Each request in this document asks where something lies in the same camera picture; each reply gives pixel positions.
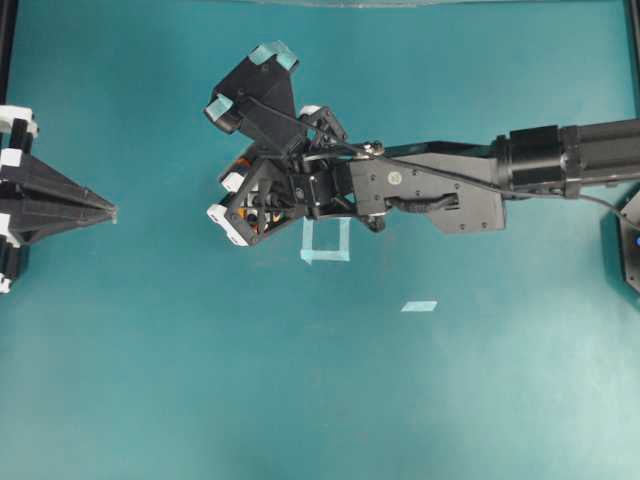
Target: teal surface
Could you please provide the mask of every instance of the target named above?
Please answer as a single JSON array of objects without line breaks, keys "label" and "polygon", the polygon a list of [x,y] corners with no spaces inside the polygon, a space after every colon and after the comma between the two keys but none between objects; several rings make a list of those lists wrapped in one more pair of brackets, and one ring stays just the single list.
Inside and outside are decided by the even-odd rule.
[{"label": "teal surface", "polygon": [[635,115],[621,1],[22,2],[9,99],[120,216],[35,247],[1,299],[0,478],[637,478],[640,316],[598,207],[520,202],[457,237],[394,213],[311,266],[302,224],[241,249],[207,219],[246,141],[202,109],[274,40],[298,105],[356,141]]}]

